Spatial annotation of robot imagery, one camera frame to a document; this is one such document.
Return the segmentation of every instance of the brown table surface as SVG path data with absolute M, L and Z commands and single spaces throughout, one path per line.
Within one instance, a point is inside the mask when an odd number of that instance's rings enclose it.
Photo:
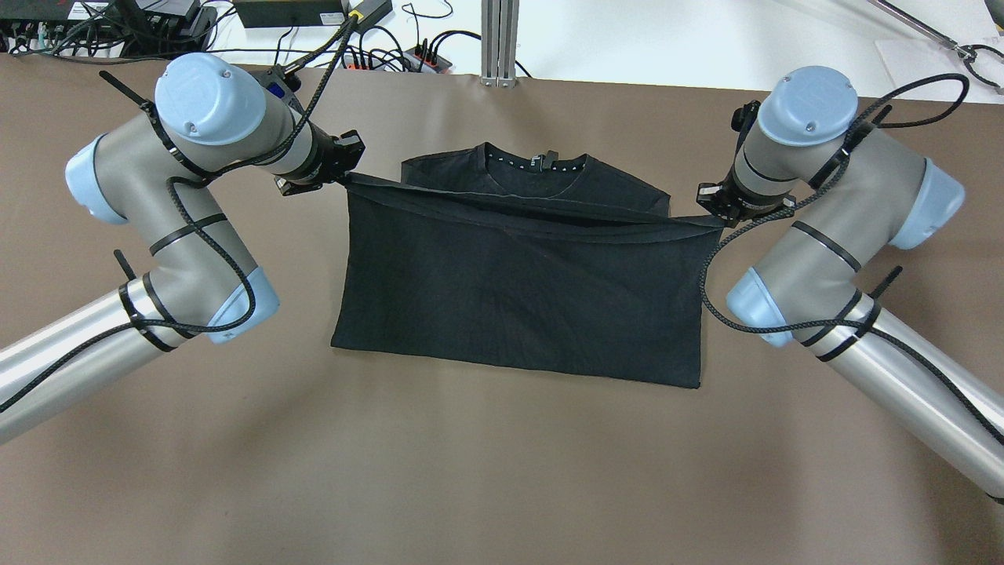
M 152 95 L 162 61 L 111 67 Z M 135 105 L 98 67 L 0 57 L 0 344 L 114 289 L 129 226 L 90 218 L 66 160 Z M 304 73 L 312 89 L 317 71 Z M 700 213 L 733 108 L 762 92 L 338 71 L 315 120 L 357 128 L 359 171 L 483 140 L 589 153 Z M 898 118 L 938 111 L 897 103 Z M 1004 390 L 1004 109 L 894 134 L 968 189 L 911 251 L 887 308 Z M 242 170 L 214 194 L 283 299 L 226 346 L 194 340 L 0 448 L 4 563 L 1000 563 L 1004 509 L 798 346 L 705 316 L 704 385 L 334 350 L 347 253 L 338 186 L 283 198 Z M 713 269 L 719 303 L 785 226 Z

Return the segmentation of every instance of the metal rod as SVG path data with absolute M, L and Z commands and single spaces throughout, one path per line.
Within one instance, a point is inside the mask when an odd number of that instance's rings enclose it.
M 876 8 L 883 10 L 887 14 L 895 17 L 896 19 L 902 21 L 903 23 L 913 27 L 917 31 L 926 35 L 930 39 L 934 39 L 939 45 L 947 49 L 957 49 L 959 43 L 954 39 L 945 35 L 944 33 L 938 31 L 937 29 L 931 27 L 930 25 L 924 23 L 923 21 L 917 19 L 916 17 L 905 12 L 903 9 L 890 4 L 886 0 L 867 0 L 869 4 L 875 6 Z

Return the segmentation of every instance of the white table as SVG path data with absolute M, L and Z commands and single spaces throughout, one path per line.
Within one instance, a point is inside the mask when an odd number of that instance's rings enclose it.
M 407 49 L 416 38 L 415 20 L 395 2 L 383 24 Z M 948 6 L 926 0 L 897 5 L 960 41 L 996 37 L 983 0 L 956 0 Z M 420 19 L 424 38 L 447 29 L 480 33 L 481 3 L 453 0 L 446 19 Z M 220 3 L 222 11 L 227 5 Z M 599 8 L 607 7 L 604 12 Z M 420 13 L 447 11 L 441 0 L 415 0 Z M 214 48 L 274 49 L 283 28 L 244 29 L 239 18 L 220 25 Z M 771 89 L 794 68 L 822 64 L 851 78 L 858 93 L 878 96 L 895 83 L 876 47 L 880 40 L 928 40 L 865 0 L 647 0 L 621 4 L 573 0 L 523 0 L 520 3 L 518 59 L 535 77 L 641 84 Z M 314 47 L 331 28 L 304 27 L 283 42 L 297 49 Z M 365 48 L 391 48 L 379 31 L 366 34 Z M 477 41 L 451 37 L 440 51 L 454 72 L 480 73 Z M 946 51 L 946 61 L 950 61 Z M 238 63 L 271 63 L 270 53 L 230 52 Z M 934 74 L 942 69 L 911 69 Z M 925 95 L 936 99 L 937 95 Z

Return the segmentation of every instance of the cable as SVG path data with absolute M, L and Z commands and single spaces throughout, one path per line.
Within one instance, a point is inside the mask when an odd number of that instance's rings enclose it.
M 405 50 L 401 48 L 401 43 L 398 41 L 398 38 L 395 37 L 395 35 L 393 33 L 391 33 L 391 31 L 388 28 L 384 27 L 383 25 L 374 25 L 374 26 L 372 26 L 369 29 L 379 29 L 379 30 L 383 31 L 384 33 L 386 33 L 388 35 L 388 37 L 390 37 L 391 40 L 394 41 L 394 46 L 397 47 L 398 52 L 401 53 L 402 56 L 404 56 Z M 359 41 L 360 41 L 359 45 L 361 46 L 361 44 L 362 44 L 361 43 L 361 41 L 362 41 L 361 36 L 359 37 Z
M 337 61 L 341 59 L 342 57 L 345 56 L 345 50 L 348 47 L 348 37 L 352 34 L 352 32 L 355 31 L 355 28 L 357 26 L 358 26 L 358 18 L 350 15 L 348 19 L 345 20 L 345 23 L 343 23 L 334 33 L 334 35 L 331 36 L 331 39 L 329 39 L 327 42 L 325 42 L 324 45 L 321 46 L 323 48 L 318 48 L 319 50 L 311 51 L 311 53 L 316 53 L 316 54 L 323 53 L 324 49 L 329 47 L 331 44 L 334 43 L 334 41 L 340 38 L 341 42 L 338 44 L 337 50 L 335 50 L 333 60 Z M 304 55 L 304 57 L 297 59 L 297 61 L 295 61 L 293 64 L 299 64 L 307 56 L 309 55 Z M 310 98 L 310 102 L 303 110 L 303 115 L 300 117 L 299 121 L 297 121 L 296 125 L 293 127 L 293 130 L 290 131 L 289 135 L 286 136 L 286 138 L 283 139 L 283 142 L 279 144 L 278 147 L 276 147 L 271 151 L 267 151 L 257 157 L 252 157 L 250 159 L 244 159 L 242 161 L 232 163 L 226 167 L 223 167 L 219 171 L 216 171 L 214 174 L 216 176 L 222 176 L 231 171 L 240 169 L 241 167 L 254 165 L 256 163 L 261 163 L 262 161 L 266 161 L 268 159 L 284 155 L 286 151 L 288 151 L 289 148 L 292 147 L 293 140 L 296 138 L 296 135 L 299 134 L 300 130 L 302 130 L 303 127 L 309 122 L 308 119 L 310 117 L 310 114 L 313 113 L 314 108 L 317 106 L 317 101 L 320 99 L 320 95 L 324 91 L 324 87 L 327 85 L 327 81 L 331 78 L 331 74 L 334 72 L 335 68 L 337 68 L 337 64 L 330 64 L 324 70 L 324 74 L 321 75 L 320 82 L 317 84 L 317 88 L 314 90 L 313 96 L 311 96 Z
M 234 257 L 229 252 L 227 252 L 227 250 L 224 249 L 223 246 L 219 244 L 219 242 L 213 239 L 212 235 L 206 233 L 206 231 L 202 227 L 200 227 L 198 223 L 195 222 L 191 214 L 189 214 L 188 209 L 185 208 L 185 204 L 182 202 L 181 197 L 178 195 L 178 189 L 175 186 L 176 184 L 192 184 L 192 181 L 181 177 L 169 178 L 167 180 L 167 188 L 168 188 L 168 193 L 171 195 L 171 200 L 174 203 L 175 207 L 178 209 L 178 213 L 181 214 L 182 218 L 185 220 L 186 225 L 188 225 L 191 229 L 193 229 L 194 232 L 203 241 L 205 241 L 206 244 L 209 245 L 209 247 L 213 249 L 213 251 L 215 251 L 220 256 L 220 258 L 222 258 L 227 263 L 228 266 L 230 266 L 230 268 L 240 279 L 241 286 L 244 288 L 245 293 L 247 293 L 248 310 L 244 313 L 244 315 L 242 315 L 237 320 L 234 320 L 233 322 L 230 322 L 228 324 L 221 324 L 218 326 L 201 326 L 197 324 L 183 324 L 180 322 L 169 322 L 167 320 L 142 319 L 142 320 L 136 320 L 129 324 L 122 324 L 119 326 L 115 326 L 113 328 L 109 328 L 108 330 L 105 330 L 97 334 L 96 336 L 93 336 L 92 338 L 89 338 L 84 342 L 80 343 L 70 351 L 66 352 L 66 354 L 57 359 L 54 363 L 46 367 L 45 370 L 36 375 L 30 382 L 25 384 L 10 398 L 8 398 L 2 404 L 0 404 L 0 413 L 7 411 L 8 408 L 17 403 L 17 401 L 20 400 L 21 398 L 24 398 L 26 394 L 34 390 L 38 385 L 42 384 L 46 379 L 48 379 L 56 371 L 61 369 L 64 365 L 66 365 L 66 363 L 69 363 L 73 358 L 80 355 L 93 345 L 111 336 L 114 336 L 115 334 L 118 334 L 120 332 L 124 332 L 131 329 L 140 330 L 142 328 L 149 328 L 152 326 L 172 328 L 175 330 L 182 330 L 196 334 L 205 332 L 224 332 L 226 330 L 231 330 L 233 328 L 236 328 L 251 319 L 251 316 L 254 314 L 254 310 L 256 308 L 254 289 L 251 287 L 251 281 L 248 280 L 247 275 L 245 274 L 244 270 L 240 267 L 240 265 L 237 263 L 236 259 L 234 259 Z
M 206 2 L 206 4 L 209 4 L 210 2 L 227 2 L 228 4 L 230 4 L 231 6 L 233 6 L 233 2 L 230 2 L 229 0 L 208 0 Z M 237 13 L 237 8 L 231 7 L 226 12 L 223 12 L 223 15 L 218 16 L 216 18 L 216 21 L 213 22 L 213 25 L 210 26 L 211 31 L 213 32 L 213 35 L 206 41 L 206 49 L 212 48 L 213 47 L 213 43 L 216 43 L 217 38 L 219 38 L 219 36 L 220 36 L 220 24 L 223 22 L 223 20 L 226 19 L 226 18 L 228 18 L 228 17 L 231 17 L 231 16 L 235 15 L 236 13 Z
M 415 11 L 415 4 L 413 4 L 411 2 L 409 2 L 408 4 L 405 4 L 404 6 L 402 6 L 401 7 L 401 11 L 405 12 L 406 14 L 410 14 L 410 15 L 416 17 L 416 18 L 428 18 L 428 19 L 431 19 L 431 20 L 441 20 L 441 19 L 448 18 L 448 17 L 452 16 L 453 15 L 453 4 L 450 3 L 450 0 L 441 0 L 441 1 L 444 4 L 446 4 L 447 7 L 450 9 L 449 12 L 447 12 L 445 14 L 440 14 L 440 15 L 420 14 L 420 13 L 418 13 L 418 12 Z
M 424 47 L 424 45 L 422 45 L 422 32 L 419 30 L 419 18 L 427 18 L 427 19 L 432 19 L 432 20 L 439 20 L 439 19 L 448 18 L 448 17 L 450 17 L 450 16 L 453 15 L 453 4 L 451 4 L 449 2 L 449 0 L 442 0 L 442 2 L 444 4 L 446 4 L 450 8 L 450 11 L 447 12 L 447 13 L 445 13 L 445 14 L 440 14 L 440 15 L 420 14 L 420 13 L 418 13 L 418 12 L 415 11 L 415 4 L 413 4 L 412 2 L 409 2 L 409 3 L 407 3 L 407 4 L 405 4 L 405 5 L 403 5 L 401 7 L 401 10 L 403 12 L 405 12 L 406 14 L 410 14 L 412 17 L 415 18 L 415 50 L 416 50 L 416 54 L 417 55 L 418 55 L 418 51 L 419 51 L 420 47 Z M 423 60 L 425 58 L 425 54 L 426 54 L 425 53 L 425 49 L 422 49 L 422 50 L 423 50 L 423 56 L 417 56 L 416 57 L 416 58 L 419 59 L 419 68 L 418 68 L 417 72 L 422 72 L 422 65 L 425 62 Z
M 973 63 L 976 62 L 976 56 L 979 54 L 979 53 L 977 53 L 977 51 L 980 50 L 980 49 L 983 49 L 983 50 L 986 50 L 986 51 L 990 51 L 991 53 L 997 55 L 997 58 L 1001 59 L 1001 62 L 1004 62 L 1004 53 L 1002 53 L 999 50 L 991 47 L 990 45 L 983 45 L 982 43 L 974 43 L 972 45 L 964 45 L 962 48 L 965 49 L 969 53 L 969 56 L 963 56 L 961 53 L 959 54 L 959 57 L 962 59 L 962 64 L 966 65 L 966 70 L 968 70 L 970 72 L 970 74 L 972 74 L 973 76 L 975 76 L 976 79 L 979 80 L 980 82 L 983 82 L 984 84 L 987 84 L 988 86 L 993 86 L 994 88 L 1000 89 L 1000 87 L 1001 87 L 1000 84 L 998 84 L 997 82 L 994 82 L 993 80 L 991 80 L 991 79 L 987 78 L 986 76 L 983 76 L 982 74 L 980 74 L 979 72 L 977 72 L 976 69 L 973 68 Z
M 930 76 L 928 78 L 917 80 L 915 82 L 911 82 L 910 84 L 901 86 L 893 90 L 892 92 L 878 98 L 874 103 L 872 103 L 871 105 L 866 107 L 863 111 L 861 111 L 859 114 L 857 114 L 857 116 L 850 122 L 850 126 L 847 128 L 847 132 L 845 133 L 844 138 L 845 139 L 849 138 L 858 125 L 860 125 L 865 119 L 867 119 L 869 115 L 871 115 L 871 113 L 873 113 L 876 109 L 878 109 L 883 105 L 887 104 L 894 97 L 899 96 L 900 94 L 912 90 L 914 88 L 918 88 L 920 86 L 924 86 L 932 82 L 938 82 L 943 80 L 958 80 L 959 82 L 962 83 L 962 89 L 960 91 L 959 97 L 956 98 L 956 100 L 949 106 L 947 110 L 943 111 L 942 113 L 939 113 L 938 115 L 926 119 L 920 119 L 917 121 L 906 121 L 900 123 L 889 123 L 889 124 L 883 123 L 880 124 L 878 126 L 883 128 L 912 127 L 917 125 L 925 125 L 928 123 L 933 123 L 940 119 L 944 119 L 953 111 L 955 111 L 956 108 L 959 107 L 959 105 L 962 103 L 962 100 L 965 99 L 966 94 L 969 92 L 969 79 L 962 74 L 958 73 L 938 74 L 935 76 Z M 773 328 L 754 328 L 751 326 L 740 324 L 738 322 L 734 322 L 733 320 L 726 317 L 715 307 L 715 305 L 712 304 L 711 299 L 708 297 L 708 290 L 707 290 L 708 269 L 710 268 L 711 263 L 714 260 L 715 256 L 718 255 L 718 253 L 723 248 L 725 248 L 726 245 L 735 241 L 738 237 L 749 232 L 750 230 L 759 227 L 765 223 L 779 220 L 782 218 L 790 218 L 791 216 L 794 215 L 794 213 L 797 210 L 804 208 L 805 206 L 808 206 L 809 204 L 815 202 L 823 195 L 825 195 L 837 182 L 840 181 L 840 178 L 843 177 L 843 174 L 846 172 L 848 166 L 849 166 L 849 159 L 843 160 L 837 167 L 837 169 L 829 177 L 829 179 L 822 186 L 820 186 L 820 188 L 814 194 L 796 203 L 792 208 L 784 208 L 776 212 L 773 212 L 767 216 L 754 220 L 749 224 L 730 233 L 725 239 L 720 241 L 718 245 L 716 245 L 715 248 L 712 249 L 712 251 L 708 254 L 708 256 L 705 258 L 701 266 L 701 272 L 698 278 L 698 288 L 701 293 L 701 303 L 704 305 L 706 309 L 708 309 L 708 312 L 711 313 L 712 316 L 714 316 L 722 324 L 728 326 L 733 330 L 750 334 L 773 334 L 777 332 L 795 332 L 799 330 L 818 328 L 822 326 L 847 326 L 850 328 L 864 330 L 867 333 L 874 334 L 876 337 L 886 340 L 888 343 L 892 344 L 894 347 L 898 348 L 900 351 L 904 352 L 905 354 L 913 358 L 915 361 L 917 361 L 919 364 L 921 364 L 925 369 L 930 371 L 931 374 L 934 375 L 935 378 L 937 378 L 949 390 L 949 392 L 951 392 L 952 395 L 959 400 L 959 402 L 963 405 L 963 407 L 966 408 L 966 410 L 980 423 L 980 426 L 988 434 L 990 434 L 990 436 L 994 440 L 996 440 L 999 444 L 1004 446 L 1004 434 L 1002 434 L 999 430 L 997 430 L 997 428 L 994 427 L 993 423 L 990 422 L 990 420 L 987 419 L 987 417 L 982 412 L 980 412 L 980 410 L 972 403 L 972 401 L 969 400 L 969 398 L 961 390 L 959 390 L 959 387 L 954 382 L 952 382 L 952 380 L 944 373 L 944 371 L 942 371 L 934 363 L 932 363 L 931 360 L 924 357 L 924 355 L 922 355 L 920 352 L 913 349 L 908 344 L 896 338 L 895 336 L 883 332 L 882 330 L 877 330 L 871 327 L 871 325 L 869 324 L 865 324 L 863 322 L 845 320 L 845 319 L 813 320 L 810 322 L 799 322 L 797 324 L 787 324 L 784 326 L 777 326 Z
M 47 49 L 26 49 L 25 51 L 18 52 L 18 53 L 15 53 L 15 52 L 11 51 L 10 54 L 12 56 L 19 57 L 19 56 L 24 56 L 24 55 L 34 54 L 34 53 L 49 53 L 49 52 L 51 52 L 51 53 L 58 53 L 59 51 L 61 51 L 63 49 L 64 45 L 66 45 L 67 43 L 69 43 L 73 39 L 73 37 L 76 34 L 80 33 L 84 29 L 86 29 L 88 31 L 88 33 L 89 33 L 90 32 L 90 25 L 96 19 L 102 17 L 106 11 L 110 10 L 115 5 L 116 2 L 117 2 L 117 0 L 108 0 L 107 5 L 105 5 L 103 8 L 92 8 L 91 6 L 89 6 L 87 4 L 82 4 L 82 6 L 84 7 L 84 9 L 87 10 L 87 13 L 90 14 L 90 16 L 88 18 L 86 18 L 84 20 L 81 20 L 78 23 L 74 24 L 72 27 L 70 27 L 66 31 L 66 36 L 63 37 L 62 40 L 59 43 L 57 43 L 55 46 L 53 46 L 51 48 L 47 48 Z
M 308 53 L 310 51 L 304 49 L 282 49 L 283 52 L 287 53 Z M 72 62 L 76 64 L 92 64 L 98 66 L 114 66 L 118 64 L 131 64 L 134 62 L 142 62 L 148 60 L 168 60 L 169 56 L 173 55 L 184 55 L 191 51 L 169 51 L 166 53 L 158 53 L 156 55 L 141 55 L 137 57 L 127 57 L 119 60 L 88 60 L 86 58 L 73 58 L 67 55 L 57 55 L 54 53 L 31 53 L 41 56 L 46 56 L 53 59 L 58 59 L 66 62 Z M 230 53 L 230 52 L 253 52 L 253 53 L 272 53 L 275 52 L 274 49 L 242 49 L 242 48 L 232 48 L 232 49 L 210 49 L 203 51 L 204 53 Z
M 409 58 L 406 57 L 405 55 L 402 54 L 396 55 L 394 54 L 393 51 L 388 51 L 387 49 L 380 49 L 380 48 L 370 49 L 369 53 L 376 55 L 378 60 L 381 61 L 381 64 L 373 66 L 370 70 L 376 70 L 378 68 L 384 65 L 388 65 L 400 72 L 409 72 L 412 69 L 412 61 L 409 60 Z M 386 53 L 386 54 L 385 56 L 381 57 L 379 56 L 379 53 Z M 393 64 L 394 62 L 400 63 L 401 66 L 400 67 L 395 66 Z
M 432 60 L 435 61 L 439 58 L 439 49 L 440 47 L 443 46 L 443 41 L 445 41 L 449 37 L 453 37 L 454 35 L 463 35 L 465 37 L 471 37 L 477 39 L 478 41 L 481 41 L 481 35 L 473 31 L 467 31 L 466 29 L 451 29 L 448 31 L 444 31 L 439 35 L 437 35 L 436 37 L 433 37 L 432 42 L 429 44 L 430 45 L 429 48 L 432 50 L 432 55 L 433 55 Z M 519 60 L 515 60 L 514 62 L 516 63 L 516 66 L 518 66 L 519 69 L 522 70 L 523 73 L 526 74 L 528 78 L 533 78 L 533 75 L 530 74 L 528 70 L 526 70 L 526 67 L 523 66 L 523 64 L 519 62 Z
M 296 26 L 294 25 L 289 26 L 289 29 L 285 33 L 280 35 L 279 40 L 275 42 L 275 60 L 272 61 L 272 66 L 279 64 L 279 51 L 282 50 L 282 40 L 285 39 L 290 33 L 292 33 L 293 29 L 295 28 Z

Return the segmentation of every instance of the power strip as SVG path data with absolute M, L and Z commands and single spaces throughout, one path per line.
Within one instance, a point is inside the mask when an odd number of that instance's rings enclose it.
M 420 58 L 418 55 L 420 50 L 420 47 L 412 47 L 411 49 L 405 51 L 405 57 L 411 61 L 412 68 L 418 68 L 421 65 L 422 72 L 443 74 L 444 72 L 449 72 L 450 68 L 453 66 L 453 63 L 443 56 L 436 57 L 435 62 L 427 58 Z

